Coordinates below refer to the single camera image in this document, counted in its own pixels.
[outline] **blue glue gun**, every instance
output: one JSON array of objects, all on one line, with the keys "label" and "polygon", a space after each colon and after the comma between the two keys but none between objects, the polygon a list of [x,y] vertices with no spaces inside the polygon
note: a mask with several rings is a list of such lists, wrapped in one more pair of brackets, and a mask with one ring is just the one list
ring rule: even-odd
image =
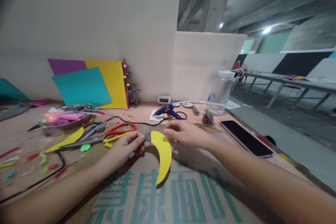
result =
[{"label": "blue glue gun", "polygon": [[167,113],[169,115],[172,115],[178,120],[182,120],[182,117],[180,117],[173,109],[174,109],[174,105],[172,103],[169,103],[168,105],[157,110],[153,116],[156,116],[156,115],[159,116],[159,115]]}]

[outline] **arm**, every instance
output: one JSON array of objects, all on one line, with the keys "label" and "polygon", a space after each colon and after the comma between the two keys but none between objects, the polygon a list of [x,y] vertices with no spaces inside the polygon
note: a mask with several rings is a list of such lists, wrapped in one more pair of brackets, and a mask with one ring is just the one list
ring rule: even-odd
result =
[{"label": "arm", "polygon": [[96,164],[33,192],[4,207],[4,223],[57,223],[134,151],[140,155],[145,136],[137,131],[121,137]]},{"label": "arm", "polygon": [[184,121],[169,122],[164,134],[209,151],[286,223],[335,223],[336,199],[281,167]]}]

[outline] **small digital clock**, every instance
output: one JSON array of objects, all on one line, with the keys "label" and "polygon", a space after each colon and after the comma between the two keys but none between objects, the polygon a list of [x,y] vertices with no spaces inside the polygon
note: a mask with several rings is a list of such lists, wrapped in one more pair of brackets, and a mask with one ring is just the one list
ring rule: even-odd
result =
[{"label": "small digital clock", "polygon": [[159,104],[169,104],[170,103],[170,96],[158,96],[157,102]]}]

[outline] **bottle cap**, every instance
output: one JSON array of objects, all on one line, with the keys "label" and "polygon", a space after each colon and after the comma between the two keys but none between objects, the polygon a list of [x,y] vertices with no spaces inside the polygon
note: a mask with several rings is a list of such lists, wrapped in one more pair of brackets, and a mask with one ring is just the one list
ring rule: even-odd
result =
[{"label": "bottle cap", "polygon": [[233,78],[234,76],[235,76],[235,73],[234,72],[230,72],[228,70],[218,71],[218,77]]}]

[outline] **green wall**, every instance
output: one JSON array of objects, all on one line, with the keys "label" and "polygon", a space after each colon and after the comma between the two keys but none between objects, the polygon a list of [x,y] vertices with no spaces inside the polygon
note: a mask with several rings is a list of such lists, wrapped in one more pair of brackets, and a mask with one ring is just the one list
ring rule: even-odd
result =
[{"label": "green wall", "polygon": [[246,40],[243,44],[243,47],[240,50],[239,54],[248,54],[251,50],[251,47],[253,45],[254,39],[253,40]]},{"label": "green wall", "polygon": [[282,50],[291,32],[279,33],[275,35],[264,35],[257,53],[279,53]]}]

